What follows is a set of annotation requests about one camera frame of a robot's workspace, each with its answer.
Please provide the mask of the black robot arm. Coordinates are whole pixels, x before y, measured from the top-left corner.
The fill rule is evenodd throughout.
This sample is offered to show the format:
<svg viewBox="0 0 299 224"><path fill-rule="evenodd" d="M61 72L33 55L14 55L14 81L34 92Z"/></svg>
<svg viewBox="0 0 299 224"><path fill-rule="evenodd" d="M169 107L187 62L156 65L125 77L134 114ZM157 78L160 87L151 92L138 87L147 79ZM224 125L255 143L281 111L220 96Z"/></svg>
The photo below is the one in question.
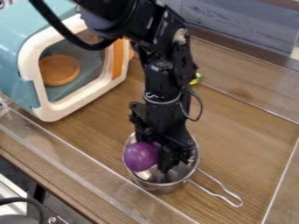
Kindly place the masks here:
<svg viewBox="0 0 299 224"><path fill-rule="evenodd" d="M97 51L117 39L130 41L144 69L144 102L129 105L136 139L161 145L157 169L167 173L195 156L189 117L197 65L183 17L159 0L70 0L88 29L102 38L90 45L66 28L44 0L29 0L45 21L76 46Z"/></svg>

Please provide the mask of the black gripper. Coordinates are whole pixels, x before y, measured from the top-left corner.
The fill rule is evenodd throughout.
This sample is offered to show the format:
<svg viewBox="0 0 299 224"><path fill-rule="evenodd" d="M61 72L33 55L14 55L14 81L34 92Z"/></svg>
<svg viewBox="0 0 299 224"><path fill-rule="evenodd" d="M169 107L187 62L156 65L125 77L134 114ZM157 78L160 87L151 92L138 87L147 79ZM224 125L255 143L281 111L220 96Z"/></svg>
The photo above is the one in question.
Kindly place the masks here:
<svg viewBox="0 0 299 224"><path fill-rule="evenodd" d="M165 174L180 162L185 164L195 155L195 141L187 130L191 97L151 103L148 100L129 104L129 121L134 125L137 142L157 143L157 170Z"/></svg>

